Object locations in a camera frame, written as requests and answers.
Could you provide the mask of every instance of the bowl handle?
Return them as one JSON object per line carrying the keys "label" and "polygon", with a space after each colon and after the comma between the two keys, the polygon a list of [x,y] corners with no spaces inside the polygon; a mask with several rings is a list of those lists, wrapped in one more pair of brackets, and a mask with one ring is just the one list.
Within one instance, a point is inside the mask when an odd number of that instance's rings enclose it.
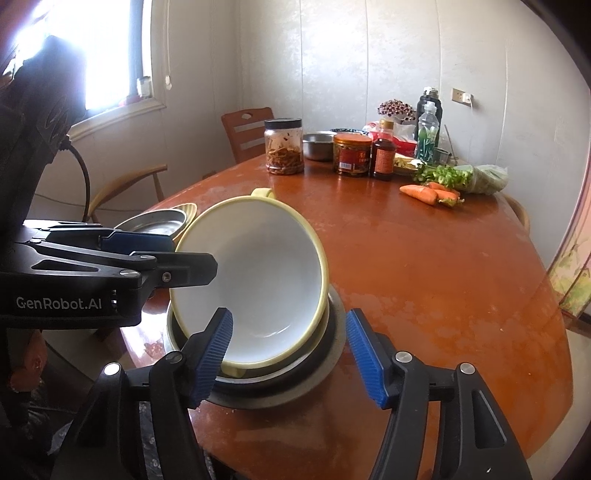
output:
{"label": "bowl handle", "polygon": [[252,197],[266,197],[266,198],[270,198],[270,199],[275,199],[275,193],[273,192],[272,189],[268,189],[268,188],[260,188],[260,189],[254,189],[251,193]]}

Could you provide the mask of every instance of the wooden table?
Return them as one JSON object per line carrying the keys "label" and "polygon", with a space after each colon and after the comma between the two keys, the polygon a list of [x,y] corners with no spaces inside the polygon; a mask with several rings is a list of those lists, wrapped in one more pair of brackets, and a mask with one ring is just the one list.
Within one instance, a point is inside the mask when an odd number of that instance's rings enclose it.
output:
{"label": "wooden table", "polygon": [[[345,307],[362,308],[375,330],[427,364],[476,365],[525,455],[534,453],[571,406],[570,354],[545,269],[506,201],[431,207],[399,193],[405,179],[339,177],[330,166],[309,162],[304,174],[280,177],[258,157],[158,207],[196,202],[203,211],[272,187],[318,232]],[[167,298],[161,292],[140,325],[122,329],[138,366],[164,354]],[[430,478],[438,416],[431,408],[421,479]],[[241,411],[204,402],[192,416],[199,443],[251,480],[366,479],[387,419],[347,347],[324,382],[290,404]]]}

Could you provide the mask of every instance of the window sill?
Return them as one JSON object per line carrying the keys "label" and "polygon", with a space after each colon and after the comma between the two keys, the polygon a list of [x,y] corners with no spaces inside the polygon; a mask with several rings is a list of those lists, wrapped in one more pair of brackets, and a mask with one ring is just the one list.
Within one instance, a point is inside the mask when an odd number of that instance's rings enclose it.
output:
{"label": "window sill", "polygon": [[95,115],[87,120],[72,125],[70,131],[70,140],[73,142],[81,138],[86,137],[102,128],[121,122],[128,118],[132,118],[136,115],[142,115],[143,113],[152,112],[154,110],[160,110],[166,108],[166,105],[159,102],[155,98],[147,98],[131,105],[120,106],[113,108],[107,112]]}

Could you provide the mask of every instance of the power cord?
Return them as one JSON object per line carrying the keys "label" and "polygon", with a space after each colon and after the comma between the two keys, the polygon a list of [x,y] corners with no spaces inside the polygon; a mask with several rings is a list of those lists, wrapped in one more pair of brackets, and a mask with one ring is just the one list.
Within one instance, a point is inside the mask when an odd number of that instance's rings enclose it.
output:
{"label": "power cord", "polygon": [[470,143],[468,143],[468,158],[471,158],[472,155],[472,138],[474,137],[474,102],[472,102],[472,95],[470,95],[469,97],[469,102],[470,102],[470,116],[472,117],[471,120],[471,124],[472,126],[470,127]]}
{"label": "power cord", "polygon": [[80,164],[80,168],[82,169],[82,174],[84,175],[84,184],[86,186],[86,201],[84,205],[84,214],[82,216],[82,222],[86,223],[88,220],[88,210],[90,208],[90,176],[88,175],[88,168],[86,168],[86,164],[84,163],[84,159],[82,159],[82,155],[78,152],[76,147],[72,145],[70,141],[70,136],[66,135],[65,139],[62,140],[60,144],[60,150],[69,150],[72,155],[76,157],[76,160]]}

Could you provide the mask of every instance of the pickled vegetable jar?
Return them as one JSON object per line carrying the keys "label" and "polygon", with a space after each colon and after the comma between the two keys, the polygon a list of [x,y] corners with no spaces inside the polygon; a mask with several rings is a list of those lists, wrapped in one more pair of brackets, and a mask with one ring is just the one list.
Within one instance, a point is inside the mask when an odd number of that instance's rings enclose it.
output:
{"label": "pickled vegetable jar", "polygon": [[265,120],[267,171],[292,175],[304,171],[303,135],[300,118]]}
{"label": "pickled vegetable jar", "polygon": [[362,134],[338,134],[333,140],[333,168],[339,175],[364,177],[369,172],[371,138]]}

